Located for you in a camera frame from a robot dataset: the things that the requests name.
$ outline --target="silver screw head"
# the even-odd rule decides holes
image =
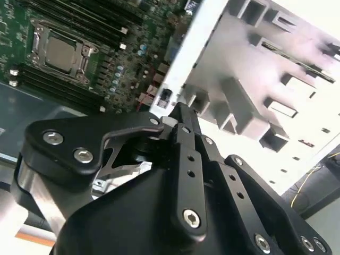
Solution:
[[[243,165],[242,160],[240,160],[239,158],[235,158],[235,161],[236,161],[236,163],[238,163],[240,166]]]
[[[270,254],[270,246],[267,240],[260,234],[255,234],[255,242],[258,248],[265,253]]]
[[[87,149],[77,149],[74,154],[74,158],[80,163],[87,164],[90,163],[94,156]]]
[[[182,130],[185,132],[185,133],[190,133],[190,130],[187,128],[187,127],[182,127]]]
[[[183,218],[192,228],[198,228],[200,226],[200,217],[191,209],[184,210]]]
[[[44,133],[42,138],[45,142],[47,142],[50,145],[60,145],[64,141],[63,136],[54,131],[48,131]]]
[[[302,244],[310,251],[310,252],[314,252],[314,247],[313,245],[308,241],[308,239],[304,236],[301,236],[301,241]]]
[[[326,248],[324,247],[324,245],[315,237],[314,237],[314,243],[317,245],[317,247],[320,248],[321,251],[326,252]]]
[[[150,122],[151,122],[152,124],[154,124],[154,125],[158,125],[158,124],[159,124],[158,120],[155,120],[154,118],[151,118],[151,119],[150,119]]]
[[[205,137],[204,140],[210,145],[214,143],[209,137]]]

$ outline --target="electrolytic capacitor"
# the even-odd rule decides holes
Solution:
[[[140,46],[139,46],[139,48],[142,50],[142,51],[146,51],[147,50],[147,45],[146,44],[141,44]]]

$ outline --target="green circuit board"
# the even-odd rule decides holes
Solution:
[[[150,0],[147,1],[148,8],[140,10],[128,1],[107,0],[119,10],[124,10],[124,13],[132,13],[142,20],[136,24],[124,19],[124,27],[128,32],[118,46],[112,46],[53,19],[53,16],[44,13],[45,9],[39,11],[35,5],[29,5],[39,1],[4,0],[0,6],[0,82],[8,84],[13,65],[25,64],[57,76],[71,86],[103,96],[108,110],[120,112],[133,111],[138,104],[136,98],[152,83],[157,68],[164,60],[169,39],[176,29],[176,22],[172,21],[183,13],[183,5],[187,2]],[[62,3],[67,8],[74,8],[76,2],[41,0],[44,4],[49,1]],[[86,1],[79,0],[79,6],[84,6],[81,4]],[[39,28],[42,32],[37,40]],[[49,34],[46,41],[42,42],[47,29]],[[93,45],[90,48],[91,55],[86,61],[82,57],[82,63],[77,58],[80,55],[74,53],[79,45]],[[71,76],[73,69],[79,69],[75,63],[86,65],[81,73],[82,82],[77,80],[80,74]]]

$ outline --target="cpu socket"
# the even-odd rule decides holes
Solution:
[[[29,59],[44,72],[59,78],[87,84],[86,69],[98,46],[48,21],[31,20],[34,25],[32,53]]]

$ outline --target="motherboard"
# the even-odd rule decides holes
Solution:
[[[4,0],[0,82],[86,114],[135,111],[162,83],[196,8],[188,0]]]

